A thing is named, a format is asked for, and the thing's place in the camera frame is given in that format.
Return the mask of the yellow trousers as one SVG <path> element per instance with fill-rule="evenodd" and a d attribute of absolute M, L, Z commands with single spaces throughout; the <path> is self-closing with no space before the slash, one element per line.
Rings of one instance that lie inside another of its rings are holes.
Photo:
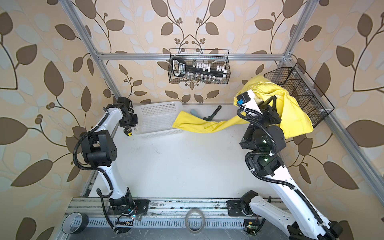
<path fill-rule="evenodd" d="M 234 106 L 238 106 L 242 94 L 250 94 L 251 102 L 256 103 L 255 111 L 260 114 L 254 118 L 261 119 L 263 124 L 270 122 L 277 125 L 284 133 L 285 139 L 309 134 L 314 131 L 310 117 L 301 109 L 298 101 L 288 90 L 259 75 L 250 79 L 234 97 Z M 211 134 L 234 125 L 244 125 L 248 121 L 242 119 L 245 113 L 227 121 L 214 122 L 197 118 L 181 111 L 173 123 L 173 128 L 198 134 Z"/>

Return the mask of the white plastic basket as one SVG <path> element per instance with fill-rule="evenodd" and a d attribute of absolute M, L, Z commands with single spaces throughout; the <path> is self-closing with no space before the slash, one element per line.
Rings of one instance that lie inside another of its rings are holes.
<path fill-rule="evenodd" d="M 173 127 L 182 110 L 182 103 L 177 101 L 134 107 L 138 124 L 133 127 L 133 135 L 148 139 L 182 133 L 182 130 Z"/>

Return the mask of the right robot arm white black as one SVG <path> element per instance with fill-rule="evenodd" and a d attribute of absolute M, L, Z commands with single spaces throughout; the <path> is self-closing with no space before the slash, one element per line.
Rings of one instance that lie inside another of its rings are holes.
<path fill-rule="evenodd" d="M 277 97 L 272 96 L 258 104 L 254 92 L 248 90 L 236 97 L 235 104 L 239 108 L 238 117 L 249 122 L 240 142 L 242 149 L 249 150 L 245 163 L 254 177 L 268 183 L 276 191 L 288 210 L 283 211 L 250 190 L 237 205 L 228 205 L 228 214 L 232 217 L 262 217 L 257 227 L 246 227 L 254 234 L 268 221 L 291 240 L 338 239 L 343 232 L 340 223 L 330 221 L 313 206 L 278 155 L 287 145 L 283 130 L 278 127 L 281 118 L 277 112 Z"/>

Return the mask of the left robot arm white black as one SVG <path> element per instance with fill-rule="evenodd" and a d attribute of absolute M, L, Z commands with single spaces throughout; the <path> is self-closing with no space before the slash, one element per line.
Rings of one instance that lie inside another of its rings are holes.
<path fill-rule="evenodd" d="M 114 104 L 104 108 L 105 114 L 90 131 L 81 134 L 73 150 L 73 162 L 84 171 L 97 171 L 103 177 L 108 193 L 97 189 L 102 201 L 107 199 L 114 215 L 137 218 L 149 209 L 149 200 L 134 200 L 128 186 L 123 183 L 115 160 L 118 149 L 113 137 L 122 128 L 128 135 L 131 127 L 138 124 L 133 103 L 126 97 L 118 98 Z"/>

